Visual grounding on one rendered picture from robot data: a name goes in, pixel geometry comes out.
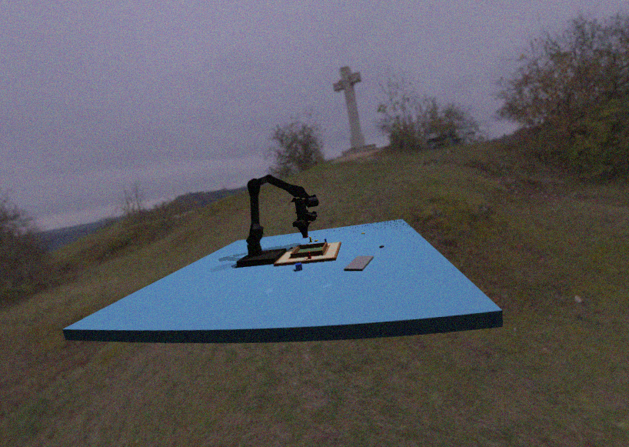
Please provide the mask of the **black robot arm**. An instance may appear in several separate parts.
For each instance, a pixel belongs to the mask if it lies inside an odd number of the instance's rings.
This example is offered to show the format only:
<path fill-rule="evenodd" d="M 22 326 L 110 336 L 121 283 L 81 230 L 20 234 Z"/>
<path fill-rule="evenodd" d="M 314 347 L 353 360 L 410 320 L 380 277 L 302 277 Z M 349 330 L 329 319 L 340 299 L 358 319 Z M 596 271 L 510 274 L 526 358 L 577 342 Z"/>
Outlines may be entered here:
<path fill-rule="evenodd" d="M 291 185 L 287 182 L 284 182 L 278 178 L 275 178 L 272 175 L 266 175 L 261 178 L 253 178 L 248 182 L 248 191 L 251 196 L 251 228 L 250 228 L 250 236 L 246 240 L 248 243 L 248 255 L 247 257 L 252 256 L 260 256 L 263 255 L 260 246 L 260 240 L 263 235 L 263 227 L 259 225 L 259 214 L 258 214 L 258 193 L 260 190 L 260 185 L 265 183 L 270 183 L 279 188 L 282 188 L 289 192 L 294 197 L 291 202 L 295 202 L 296 210 L 303 209 L 307 207 L 318 206 L 318 198 L 316 195 L 308 195 L 305 192 L 305 189 L 298 185 Z M 302 199 L 305 198 L 305 199 Z M 303 220 L 308 219 L 310 221 L 316 220 L 317 213 L 313 212 L 303 212 Z"/>

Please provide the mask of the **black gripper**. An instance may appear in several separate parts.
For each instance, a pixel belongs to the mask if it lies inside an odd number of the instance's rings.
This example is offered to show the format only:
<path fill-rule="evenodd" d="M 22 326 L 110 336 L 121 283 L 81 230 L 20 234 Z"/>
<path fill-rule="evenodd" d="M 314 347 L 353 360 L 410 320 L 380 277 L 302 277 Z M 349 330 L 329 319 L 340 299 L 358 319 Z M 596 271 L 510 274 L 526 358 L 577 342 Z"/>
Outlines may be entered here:
<path fill-rule="evenodd" d="M 297 221 L 292 223 L 293 227 L 297 227 L 301 234 L 305 237 L 305 233 L 308 232 L 308 225 L 310 224 L 310 220 L 303 220 L 303 212 L 307 212 L 306 208 L 296 210 L 295 214 L 297 214 Z"/>

